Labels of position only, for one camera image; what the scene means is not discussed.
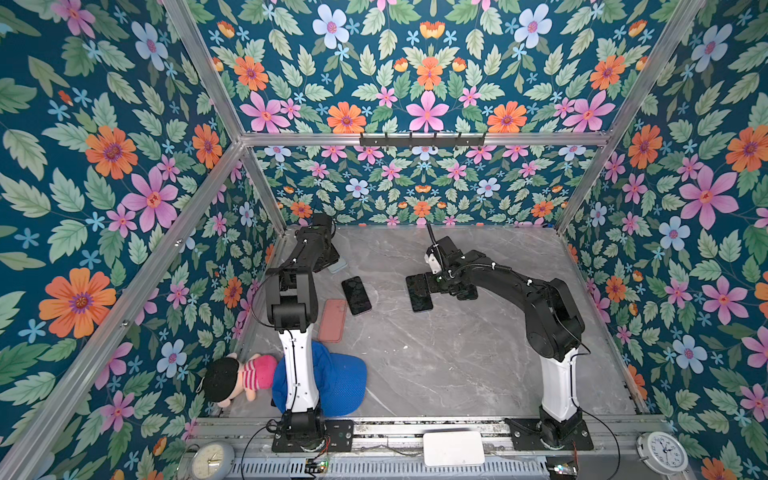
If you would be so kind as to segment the black phone case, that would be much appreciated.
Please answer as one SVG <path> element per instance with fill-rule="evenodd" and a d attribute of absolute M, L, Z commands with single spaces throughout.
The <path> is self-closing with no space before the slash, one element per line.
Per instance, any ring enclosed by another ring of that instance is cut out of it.
<path fill-rule="evenodd" d="M 411 308 L 414 313 L 430 311 L 434 308 L 431 292 L 424 273 L 407 276 L 406 288 Z"/>

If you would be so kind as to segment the light blue phone case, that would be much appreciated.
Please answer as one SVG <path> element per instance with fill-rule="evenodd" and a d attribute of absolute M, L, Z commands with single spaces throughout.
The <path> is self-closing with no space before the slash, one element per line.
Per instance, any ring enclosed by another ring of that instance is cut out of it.
<path fill-rule="evenodd" d="M 328 270 L 335 274 L 347 267 L 347 262 L 343 258 L 339 258 L 335 263 L 328 267 Z"/>

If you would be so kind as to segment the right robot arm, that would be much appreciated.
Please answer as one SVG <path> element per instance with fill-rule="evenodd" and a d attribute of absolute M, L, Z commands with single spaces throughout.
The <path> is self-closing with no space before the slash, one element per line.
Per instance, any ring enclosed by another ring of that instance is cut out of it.
<path fill-rule="evenodd" d="M 430 272 L 426 294 L 448 294 L 459 301 L 479 298 L 484 289 L 523 312 L 525 338 L 541 362 L 543 393 L 539 420 L 532 427 L 508 419 L 507 425 L 536 446 L 570 448 L 588 433 L 576 388 L 576 365 L 585 322 L 566 282 L 542 280 L 501 265 L 477 250 L 462 252 L 448 236 L 437 239 L 427 228 L 431 244 L 425 253 Z"/>

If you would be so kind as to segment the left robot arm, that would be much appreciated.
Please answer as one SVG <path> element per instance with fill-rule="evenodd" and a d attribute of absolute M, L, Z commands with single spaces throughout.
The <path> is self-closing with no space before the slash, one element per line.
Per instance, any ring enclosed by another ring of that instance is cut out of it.
<path fill-rule="evenodd" d="M 365 392 L 362 362 L 313 341 L 319 314 L 313 275 L 339 260 L 334 234 L 331 216 L 312 215 L 310 224 L 295 232 L 288 258 L 269 269 L 265 279 L 268 325 L 278 333 L 285 376 L 285 389 L 273 392 L 273 403 L 282 412 L 275 453 L 343 449 L 327 419 L 354 412 Z"/>

